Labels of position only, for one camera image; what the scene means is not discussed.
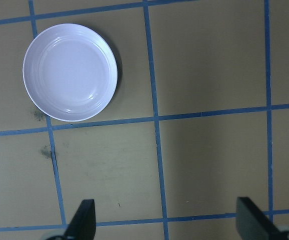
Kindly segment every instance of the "plate rim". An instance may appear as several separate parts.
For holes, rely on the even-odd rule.
[[[109,51],[111,52],[112,54],[112,64],[110,63],[109,65],[113,65],[112,67],[114,68],[114,76],[113,76],[113,81],[114,81],[114,84],[112,85],[113,86],[113,91],[112,91],[112,94],[110,94],[108,97],[109,101],[107,104],[105,104],[104,107],[100,108],[99,111],[96,111],[96,113],[94,114],[90,114],[89,116],[87,117],[84,117],[84,118],[79,118],[79,119],[74,119],[74,120],[68,120],[68,119],[62,119],[60,117],[57,117],[57,116],[54,116],[53,114],[50,114],[48,113],[46,110],[43,110],[37,103],[36,101],[32,98],[31,94],[30,94],[30,91],[28,90],[28,87],[27,87],[27,84],[26,84],[26,78],[25,78],[25,66],[26,66],[26,60],[27,60],[27,56],[28,56],[28,53],[30,52],[31,48],[33,47],[33,45],[35,44],[36,41],[38,41],[39,37],[41,37],[43,34],[45,34],[47,31],[51,30],[51,29],[54,29],[54,28],[58,28],[58,27],[64,27],[64,26],[74,26],[74,27],[78,27],[78,28],[84,28],[85,30],[87,31],[91,31],[93,32],[94,34],[97,35],[98,38],[100,38],[100,40],[105,43],[105,45],[108,47]],[[50,26],[48,28],[46,28],[45,30],[43,30],[42,32],[40,32],[30,43],[30,45],[28,46],[26,52],[25,52],[25,55],[24,55],[24,58],[23,58],[23,64],[22,64],[22,78],[23,78],[23,83],[24,83],[24,86],[25,86],[25,89],[26,89],[26,92],[27,94],[29,95],[31,101],[34,103],[34,105],[39,108],[43,113],[45,113],[47,116],[50,116],[54,119],[57,119],[57,120],[60,120],[60,121],[64,121],[64,122],[81,122],[81,121],[84,121],[84,120],[87,120],[87,119],[90,119],[96,115],[98,115],[101,111],[103,111],[107,106],[108,104],[110,103],[110,101],[112,100],[115,92],[116,92],[116,88],[117,88],[117,84],[118,84],[118,66],[117,66],[117,60],[116,60],[116,57],[111,49],[111,47],[109,46],[109,44],[107,43],[107,41],[100,35],[98,34],[96,31],[92,30],[91,28],[89,27],[86,27],[84,25],[80,25],[80,24],[76,24],[76,23],[61,23],[61,24],[56,24],[56,25],[53,25],[53,26]]]

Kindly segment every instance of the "blue grid line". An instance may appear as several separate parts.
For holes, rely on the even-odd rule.
[[[263,211],[263,214],[269,215],[285,215],[289,214],[289,209],[273,210],[273,211]],[[210,214],[210,215],[196,215],[196,216],[180,216],[180,217],[169,217],[168,222],[189,222],[196,220],[212,220],[212,219],[228,219],[235,218],[236,213],[223,213],[223,214]],[[140,220],[124,220],[124,221],[106,221],[97,222],[97,227],[105,226],[120,226],[120,225],[133,225],[133,224],[154,224],[163,223],[163,218],[152,218],[152,219],[140,219]],[[59,225],[38,225],[38,226],[17,226],[17,227],[0,227],[0,232],[11,232],[11,231],[29,231],[29,230],[47,230],[47,229],[64,229],[67,224]]]
[[[30,10],[30,17],[31,17],[32,35],[33,35],[33,38],[36,38],[37,25],[36,25],[36,19],[35,19],[34,3],[32,0],[28,0],[28,4],[29,4],[29,10]],[[61,223],[63,225],[65,225],[66,224],[66,214],[65,214],[64,202],[63,202],[63,196],[62,196],[61,184],[60,184],[60,177],[59,177],[58,166],[57,166],[54,133],[53,133],[53,129],[52,129],[50,116],[45,115],[45,120],[46,120],[48,135],[49,135],[49,141],[50,141],[53,175],[54,175],[56,193],[57,193],[57,197],[58,197]]]
[[[265,87],[267,111],[267,154],[268,154],[268,206],[269,219],[274,216],[274,191],[273,191],[273,145],[272,145],[272,110],[271,110],[271,55],[270,55],[270,7],[269,0],[264,0],[264,41],[265,41]]]
[[[32,0],[28,0],[28,4],[29,4],[29,11],[30,11],[32,35],[33,35],[33,38],[35,39],[36,36],[38,35],[38,31],[37,31],[37,24],[36,24],[36,19],[35,19],[34,2]]]
[[[156,6],[156,5],[172,4],[172,3],[177,3],[177,2],[192,2],[192,1],[197,1],[197,0],[157,0],[157,1],[149,1],[149,2],[132,2],[132,3],[125,3],[125,4],[110,5],[110,6],[100,6],[100,7],[77,9],[77,10],[36,14],[34,15],[34,19],[57,18],[57,17],[79,15],[79,14],[90,14],[90,13],[99,13],[99,12],[107,12],[107,11],[115,11],[115,10],[123,10],[123,9],[141,8],[145,5]],[[20,16],[20,17],[0,19],[0,25],[32,21],[32,19],[33,19],[32,16]]]
[[[272,112],[267,111],[267,153],[268,153],[268,206],[269,219],[273,221],[273,148],[272,148]]]
[[[47,132],[47,128],[46,127],[38,127],[38,128],[31,128],[31,129],[0,131],[0,136],[33,134],[33,133],[42,133],[42,132]]]
[[[270,109],[273,111],[289,109],[289,103],[288,104],[272,105],[271,107],[257,106],[257,107],[215,110],[215,111],[202,111],[202,112],[193,112],[193,113],[162,115],[162,116],[158,116],[158,119],[159,119],[159,121],[164,121],[164,120],[176,120],[176,119],[201,118],[201,117],[228,115],[228,114],[265,112],[265,111],[268,111]],[[154,120],[155,120],[155,117],[148,116],[148,117],[138,117],[138,118],[95,121],[95,122],[70,123],[70,124],[62,124],[62,125],[53,125],[52,130],[57,131],[57,130],[87,128],[87,127],[96,127],[96,126],[110,126],[110,125],[119,125],[119,124],[145,123],[145,122],[153,122]],[[19,129],[19,130],[3,130],[3,131],[0,131],[0,136],[32,134],[32,133],[41,133],[41,132],[47,132],[47,131],[48,131],[48,129],[46,127]]]
[[[30,16],[20,16],[7,19],[0,19],[0,25],[27,22],[30,20],[31,20]]]
[[[187,221],[195,221],[195,220],[229,219],[229,218],[235,218],[235,217],[236,217],[235,213],[200,215],[200,216],[181,216],[181,217],[169,217],[168,222],[187,222]]]
[[[272,105],[272,110],[282,110],[282,109],[289,109],[289,103],[288,104],[279,104],[279,105]]]
[[[289,214],[289,209],[273,210],[274,215]]]
[[[83,122],[83,123],[70,123],[63,125],[54,125],[52,130],[63,130],[63,129],[76,129],[76,128],[87,128],[95,126],[110,126],[119,124],[134,124],[134,123],[145,123],[154,121],[153,116],[129,118],[129,119],[118,119],[118,120],[107,120],[107,121],[94,121],[94,122]]]
[[[91,14],[91,13],[123,10],[123,9],[140,8],[140,7],[143,7],[143,5],[144,4],[142,2],[124,3],[124,4],[117,4],[117,5],[110,5],[110,6],[98,6],[98,7],[77,9],[77,10],[43,13],[43,14],[37,14],[35,17],[37,20],[40,20],[40,19],[80,15],[80,14]]]
[[[42,226],[16,226],[16,227],[0,227],[0,232],[30,231],[30,230],[47,230],[47,229],[63,229],[64,225],[42,225]]]
[[[46,124],[47,124],[47,128],[48,128],[48,133],[49,133],[54,181],[55,181],[56,193],[58,196],[61,222],[64,225],[64,224],[66,224],[66,214],[65,214],[64,202],[63,202],[63,196],[62,196],[61,184],[60,184],[60,177],[59,177],[57,160],[56,160],[56,148],[55,148],[54,133],[53,133],[52,125],[51,125],[50,116],[45,115],[45,119],[46,119]]]
[[[162,223],[163,221],[164,220],[162,218],[126,220],[126,221],[105,221],[105,222],[97,222],[96,226],[105,227],[105,226],[131,225],[131,224],[154,224],[154,223]]]
[[[163,218],[163,232],[164,232],[164,240],[169,240],[165,180],[164,180],[160,127],[159,127],[159,118],[158,118],[159,112],[158,112],[157,88],[156,88],[156,77],[155,77],[155,66],[154,66],[154,54],[153,54],[148,6],[143,7],[143,15],[144,15],[145,35],[146,35],[148,60],[149,60],[152,106],[153,106],[154,128],[155,128],[155,142],[156,142],[156,151],[157,151],[157,160],[158,160],[158,173],[159,173],[160,196],[161,196],[161,207],[162,207],[162,218]]]

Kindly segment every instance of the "plate center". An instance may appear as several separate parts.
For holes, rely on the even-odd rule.
[[[107,88],[108,63],[101,50],[85,39],[58,40],[42,55],[41,81],[53,99],[74,106],[98,101]]]

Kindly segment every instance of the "smudge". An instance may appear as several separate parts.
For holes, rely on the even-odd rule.
[[[34,119],[36,121],[39,121],[39,122],[46,121],[45,114],[39,108],[37,108],[36,106],[31,111],[31,114],[33,115],[33,117],[34,117]]]
[[[40,149],[40,153],[41,153],[41,155],[44,156],[45,159],[51,159],[51,151],[50,151],[50,148],[47,145],[44,145]]]

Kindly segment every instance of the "plate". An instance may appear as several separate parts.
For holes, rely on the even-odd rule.
[[[100,113],[112,99],[118,77],[106,41],[95,31],[71,23],[52,26],[32,41],[22,73],[34,104],[66,122]]]

